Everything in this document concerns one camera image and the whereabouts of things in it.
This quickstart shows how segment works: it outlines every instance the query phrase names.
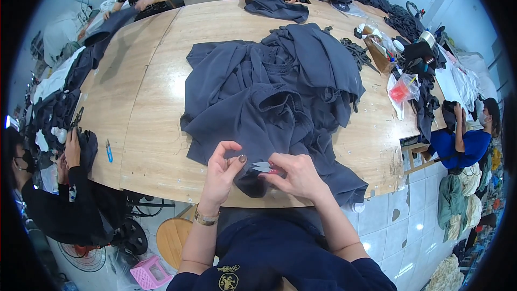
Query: chair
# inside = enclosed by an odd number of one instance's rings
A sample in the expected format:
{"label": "chair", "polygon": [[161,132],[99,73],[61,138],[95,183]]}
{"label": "chair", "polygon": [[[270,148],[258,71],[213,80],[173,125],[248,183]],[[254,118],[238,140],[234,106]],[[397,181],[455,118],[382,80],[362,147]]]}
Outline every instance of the chair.
{"label": "chair", "polygon": [[197,205],[189,205],[176,217],[167,219],[161,223],[156,233],[156,244],[160,255],[176,270],[181,263],[181,252],[192,228],[196,207]]}
{"label": "chair", "polygon": [[[160,258],[158,256],[153,255],[152,257],[141,261],[135,267],[129,270],[135,280],[144,290],[159,288],[172,280],[172,276],[165,273],[163,267],[159,263],[159,260]],[[153,265],[156,265],[156,267],[164,276],[164,278],[160,281],[158,281],[154,274],[151,272],[151,267]]]}

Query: gold watch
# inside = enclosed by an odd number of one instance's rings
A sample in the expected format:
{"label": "gold watch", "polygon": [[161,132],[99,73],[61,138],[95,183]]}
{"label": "gold watch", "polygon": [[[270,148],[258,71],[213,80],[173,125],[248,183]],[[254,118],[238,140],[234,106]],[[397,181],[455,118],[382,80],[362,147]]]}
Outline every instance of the gold watch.
{"label": "gold watch", "polygon": [[216,217],[208,217],[208,216],[204,216],[202,214],[199,213],[199,211],[197,210],[197,207],[195,209],[195,213],[194,213],[194,219],[204,225],[204,226],[211,226],[215,223],[217,223],[217,220],[219,219],[219,214],[217,214]]}

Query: wooden stool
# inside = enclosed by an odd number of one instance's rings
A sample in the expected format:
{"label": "wooden stool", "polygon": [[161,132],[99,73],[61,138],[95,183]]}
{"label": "wooden stool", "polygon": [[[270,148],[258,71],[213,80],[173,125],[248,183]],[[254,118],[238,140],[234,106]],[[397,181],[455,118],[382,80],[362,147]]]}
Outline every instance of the wooden stool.
{"label": "wooden stool", "polygon": [[167,219],[161,223],[156,233],[156,244],[160,255],[176,270],[181,263],[181,252],[192,228],[196,207],[197,205],[195,207],[189,205],[176,217]]}

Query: dark navy shirt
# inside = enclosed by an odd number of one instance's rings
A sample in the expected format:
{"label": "dark navy shirt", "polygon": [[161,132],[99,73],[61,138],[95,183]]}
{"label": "dark navy shirt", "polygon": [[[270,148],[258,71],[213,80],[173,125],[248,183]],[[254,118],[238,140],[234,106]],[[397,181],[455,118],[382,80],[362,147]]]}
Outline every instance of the dark navy shirt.
{"label": "dark navy shirt", "polygon": [[[468,131],[463,135],[465,153],[458,153],[454,158],[443,160],[442,164],[446,168],[469,167],[479,161],[490,144],[492,135],[483,130]],[[431,133],[431,146],[428,152],[434,154],[436,151],[440,158],[447,158],[456,153],[456,135],[449,134],[445,130]]]}
{"label": "dark navy shirt", "polygon": [[179,273],[167,291],[278,290],[283,276],[298,291],[396,290],[372,259],[335,256],[314,231],[271,217],[237,222],[217,237],[217,266],[201,275]]}

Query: white wall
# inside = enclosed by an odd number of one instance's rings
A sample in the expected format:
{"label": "white wall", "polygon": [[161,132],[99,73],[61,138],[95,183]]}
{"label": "white wall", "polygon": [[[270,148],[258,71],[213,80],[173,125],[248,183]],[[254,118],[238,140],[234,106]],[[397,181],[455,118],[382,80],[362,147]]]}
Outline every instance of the white wall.
{"label": "white wall", "polygon": [[30,54],[30,42],[38,31],[43,31],[49,20],[59,15],[63,9],[73,1],[81,1],[91,5],[93,9],[98,9],[104,0],[42,0],[38,10],[33,15],[32,22],[26,30],[25,37],[20,47],[20,52],[13,68],[13,77],[11,78],[9,103],[7,111],[12,113],[16,105],[23,107],[25,90],[27,83],[32,77],[31,71],[36,64]]}

